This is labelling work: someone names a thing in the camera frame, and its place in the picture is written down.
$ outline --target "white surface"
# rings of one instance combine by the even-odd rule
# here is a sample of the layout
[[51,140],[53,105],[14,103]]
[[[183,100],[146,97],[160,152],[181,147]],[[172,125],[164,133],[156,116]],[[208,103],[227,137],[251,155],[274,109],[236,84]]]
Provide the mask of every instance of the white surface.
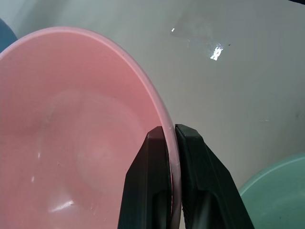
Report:
[[[305,150],[303,5],[2,0],[0,17],[18,37],[65,25],[119,43],[148,73],[173,121],[199,131],[238,187],[276,160]],[[210,58],[218,44],[223,50],[215,61]]]

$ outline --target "bowl rim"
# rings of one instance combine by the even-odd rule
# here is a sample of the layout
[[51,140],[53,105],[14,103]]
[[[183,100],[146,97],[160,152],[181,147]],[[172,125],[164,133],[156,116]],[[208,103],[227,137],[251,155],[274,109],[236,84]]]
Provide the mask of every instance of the bowl rim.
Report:
[[263,179],[268,174],[274,172],[275,170],[277,170],[281,167],[284,167],[288,164],[291,164],[291,163],[294,163],[294,162],[297,162],[300,160],[305,160],[305,153],[300,153],[297,155],[286,157],[285,159],[280,160],[279,162],[276,162],[276,163],[268,166],[267,168],[262,169],[257,174],[255,174],[253,177],[251,177],[248,181],[246,181],[246,183],[239,189],[240,196],[242,197],[243,194],[245,194],[248,189],[250,189],[253,185],[256,184],[256,182]]
[[118,44],[110,40],[109,38],[86,29],[81,29],[77,27],[50,27],[46,29],[42,29],[39,31],[35,31],[30,33],[19,40],[15,41],[5,50],[0,53],[0,61],[3,59],[8,53],[12,50],[18,48],[24,43],[44,36],[48,34],[55,33],[72,33],[75,35],[86,36],[91,39],[94,39],[100,43],[103,43],[108,48],[110,48],[113,52],[115,52],[118,56],[123,58],[123,60],[129,65],[129,67],[135,72],[135,74],[139,77],[146,91],[148,92],[154,107],[157,111],[159,119],[161,121],[161,125],[163,128],[169,159],[170,159],[170,168],[171,168],[171,177],[172,177],[172,216],[171,216],[171,229],[178,229],[180,224],[180,215],[181,215],[181,172],[180,172],[180,161],[179,161],[179,153],[178,153],[178,145],[175,134],[175,128],[171,121],[171,118],[168,114],[168,111],[161,100],[159,94],[157,93],[155,87],[150,81],[147,74],[144,70],[139,66],[139,64]]

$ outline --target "blue object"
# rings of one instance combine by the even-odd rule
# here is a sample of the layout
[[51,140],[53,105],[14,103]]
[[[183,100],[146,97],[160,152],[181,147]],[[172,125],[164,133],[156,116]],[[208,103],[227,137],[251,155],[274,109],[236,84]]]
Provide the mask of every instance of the blue object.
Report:
[[17,40],[16,35],[10,27],[0,19],[0,52]]

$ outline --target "green bowl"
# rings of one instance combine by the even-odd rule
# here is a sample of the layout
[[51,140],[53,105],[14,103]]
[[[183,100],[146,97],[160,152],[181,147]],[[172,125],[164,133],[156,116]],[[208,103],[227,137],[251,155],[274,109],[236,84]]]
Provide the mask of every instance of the green bowl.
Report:
[[305,153],[259,172],[240,195],[255,229],[305,228]]

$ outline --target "pink bowl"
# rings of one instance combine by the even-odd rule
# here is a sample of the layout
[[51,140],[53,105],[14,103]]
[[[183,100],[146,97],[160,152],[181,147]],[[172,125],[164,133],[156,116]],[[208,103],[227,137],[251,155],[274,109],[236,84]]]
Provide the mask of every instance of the pink bowl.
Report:
[[173,124],[152,83],[118,45],[49,28],[0,54],[0,228],[117,228],[126,171],[162,125],[179,227]]

